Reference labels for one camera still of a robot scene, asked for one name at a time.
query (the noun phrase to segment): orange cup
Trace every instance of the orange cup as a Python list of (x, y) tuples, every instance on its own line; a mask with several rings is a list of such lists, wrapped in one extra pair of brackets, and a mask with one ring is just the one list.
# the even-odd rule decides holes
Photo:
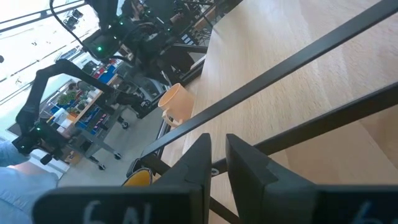
[(191, 118), (193, 102), (193, 95), (177, 83), (164, 93), (157, 106), (162, 108), (162, 118), (166, 123), (176, 128)]

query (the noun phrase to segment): yellow object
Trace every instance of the yellow object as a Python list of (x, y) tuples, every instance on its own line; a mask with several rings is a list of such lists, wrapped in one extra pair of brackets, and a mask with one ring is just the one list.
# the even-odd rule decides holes
[(152, 183), (152, 171), (148, 168), (141, 168), (135, 171), (123, 183), (123, 187), (143, 187), (149, 186)]
[(193, 101), (193, 95), (177, 83), (164, 93), (157, 106), (162, 108), (162, 118), (166, 123), (176, 128), (191, 118)]

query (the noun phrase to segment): floor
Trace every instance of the floor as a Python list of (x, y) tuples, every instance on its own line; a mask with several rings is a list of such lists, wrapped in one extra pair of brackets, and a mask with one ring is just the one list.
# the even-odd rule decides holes
[(116, 160), (113, 154), (99, 150), (94, 157), (106, 166), (105, 170), (99, 170), (95, 164), (83, 158), (76, 166), (69, 168), (58, 186), (121, 185), (126, 180), (131, 162), (140, 157), (144, 148), (155, 140), (162, 122), (161, 115), (161, 110), (157, 108), (139, 120), (132, 111), (124, 111), (123, 118), (129, 122), (129, 129), (123, 130), (116, 123), (105, 139), (105, 143), (119, 151), (123, 158)]

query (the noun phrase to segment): blue shirt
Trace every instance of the blue shirt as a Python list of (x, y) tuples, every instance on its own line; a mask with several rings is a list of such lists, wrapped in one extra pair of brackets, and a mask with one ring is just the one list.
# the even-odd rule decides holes
[(7, 166), (26, 162), (11, 142), (0, 142), (0, 223), (32, 223), (35, 201), (57, 186), (56, 174), (27, 175)]

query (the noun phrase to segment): denim sleeve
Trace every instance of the denim sleeve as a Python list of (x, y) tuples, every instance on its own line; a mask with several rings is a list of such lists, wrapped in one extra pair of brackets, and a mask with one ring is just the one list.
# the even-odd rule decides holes
[(0, 142), (0, 167), (18, 165), (28, 160), (29, 156), (19, 153), (12, 142)]

